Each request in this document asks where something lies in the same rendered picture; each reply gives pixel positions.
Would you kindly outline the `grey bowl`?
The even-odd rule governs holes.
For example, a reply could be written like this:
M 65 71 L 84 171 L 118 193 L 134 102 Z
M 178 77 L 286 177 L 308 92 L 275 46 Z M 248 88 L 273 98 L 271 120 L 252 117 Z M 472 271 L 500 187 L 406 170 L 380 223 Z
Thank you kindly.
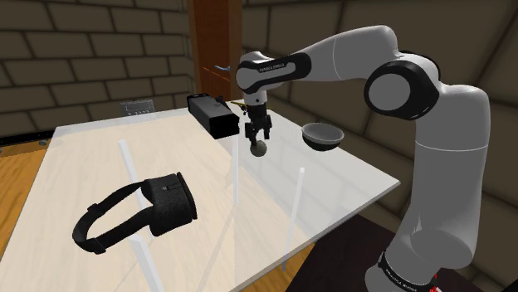
M 305 124 L 301 132 L 305 144 L 321 152 L 337 148 L 345 136 L 341 129 L 324 123 Z

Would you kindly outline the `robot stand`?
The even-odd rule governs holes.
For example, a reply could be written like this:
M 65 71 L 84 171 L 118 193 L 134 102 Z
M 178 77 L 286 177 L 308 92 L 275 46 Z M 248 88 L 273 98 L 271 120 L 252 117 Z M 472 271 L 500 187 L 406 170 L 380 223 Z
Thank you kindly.
M 368 292 L 366 270 L 394 233 L 356 215 L 321 237 L 286 292 Z

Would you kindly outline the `brown wooden door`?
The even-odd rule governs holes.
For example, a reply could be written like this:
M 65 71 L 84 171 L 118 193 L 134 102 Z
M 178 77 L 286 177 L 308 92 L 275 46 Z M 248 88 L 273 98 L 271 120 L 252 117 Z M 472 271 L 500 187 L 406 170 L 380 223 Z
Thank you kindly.
M 239 100 L 242 0 L 187 0 L 196 91 Z

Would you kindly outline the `glass table with white legs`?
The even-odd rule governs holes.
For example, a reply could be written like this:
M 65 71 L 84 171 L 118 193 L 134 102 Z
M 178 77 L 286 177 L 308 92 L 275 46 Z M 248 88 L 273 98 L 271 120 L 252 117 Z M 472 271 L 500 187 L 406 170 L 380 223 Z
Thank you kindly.
M 260 158 L 243 134 L 214 139 L 187 109 L 58 128 L 0 260 L 0 292 L 236 292 L 397 187 L 271 120 Z M 88 206 L 170 173 L 184 176 L 197 220 L 101 255 L 74 243 Z

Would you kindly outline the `black rectangular box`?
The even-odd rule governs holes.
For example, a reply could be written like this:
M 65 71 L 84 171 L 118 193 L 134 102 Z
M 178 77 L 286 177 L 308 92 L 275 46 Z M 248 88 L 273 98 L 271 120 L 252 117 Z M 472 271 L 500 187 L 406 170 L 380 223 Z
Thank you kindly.
M 239 134 L 239 117 L 230 110 L 221 96 L 189 95 L 187 102 L 189 113 L 214 139 Z

